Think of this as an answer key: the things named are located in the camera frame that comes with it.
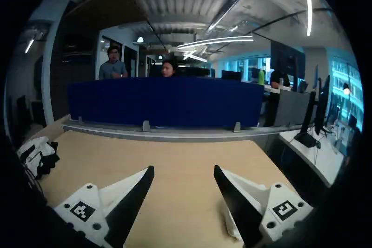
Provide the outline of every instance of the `wooden ceiling panel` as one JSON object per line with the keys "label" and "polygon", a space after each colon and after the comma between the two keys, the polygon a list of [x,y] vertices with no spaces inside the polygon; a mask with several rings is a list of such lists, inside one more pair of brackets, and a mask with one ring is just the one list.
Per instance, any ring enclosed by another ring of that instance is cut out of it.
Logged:
{"label": "wooden ceiling panel", "polygon": [[101,30],[146,21],[147,14],[138,0],[86,0],[67,13],[65,19]]}

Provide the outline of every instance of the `blue partition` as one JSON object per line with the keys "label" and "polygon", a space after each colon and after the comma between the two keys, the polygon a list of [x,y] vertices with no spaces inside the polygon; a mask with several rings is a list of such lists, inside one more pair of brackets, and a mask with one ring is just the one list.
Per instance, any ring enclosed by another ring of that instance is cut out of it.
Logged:
{"label": "blue partition", "polygon": [[257,126],[264,87],[209,78],[123,78],[68,87],[71,118],[170,127]]}

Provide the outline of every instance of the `dark hair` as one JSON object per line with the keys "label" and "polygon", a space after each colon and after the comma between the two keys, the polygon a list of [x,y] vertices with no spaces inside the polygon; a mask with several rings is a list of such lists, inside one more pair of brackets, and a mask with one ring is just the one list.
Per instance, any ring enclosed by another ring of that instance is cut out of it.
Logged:
{"label": "dark hair", "polygon": [[164,65],[165,63],[169,63],[169,64],[172,65],[172,68],[173,68],[173,70],[174,70],[174,74],[173,74],[173,75],[177,74],[177,72],[178,72],[178,63],[177,63],[176,60],[171,60],[171,59],[169,59],[169,60],[164,60],[164,61],[163,61],[163,65]]}
{"label": "dark hair", "polygon": [[109,55],[111,50],[113,50],[113,49],[116,49],[118,51],[118,54],[120,54],[120,48],[118,46],[112,46],[112,47],[108,48],[107,55]]}

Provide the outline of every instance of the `man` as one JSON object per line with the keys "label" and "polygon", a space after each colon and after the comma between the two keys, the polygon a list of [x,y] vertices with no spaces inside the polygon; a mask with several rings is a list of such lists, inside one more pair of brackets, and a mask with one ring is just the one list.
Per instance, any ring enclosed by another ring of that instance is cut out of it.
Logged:
{"label": "man", "polygon": [[273,71],[270,75],[270,85],[272,88],[279,89],[280,79],[283,79],[283,86],[289,87],[289,78],[288,75],[281,71],[281,62],[280,60],[277,63],[277,70]]}
{"label": "man", "polygon": [[100,67],[99,79],[114,79],[128,77],[125,64],[119,60],[120,49],[117,46],[109,47],[107,50],[108,61]]}

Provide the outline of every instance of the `gray t-shirt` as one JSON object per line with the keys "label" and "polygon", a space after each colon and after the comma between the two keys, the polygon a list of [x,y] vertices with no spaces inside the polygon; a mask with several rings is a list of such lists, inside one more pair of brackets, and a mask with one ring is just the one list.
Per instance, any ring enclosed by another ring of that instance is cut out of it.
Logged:
{"label": "gray t-shirt", "polygon": [[103,63],[100,67],[100,74],[98,78],[100,80],[113,79],[113,73],[126,74],[125,64],[120,60],[116,60],[115,63],[110,63],[110,61]]}

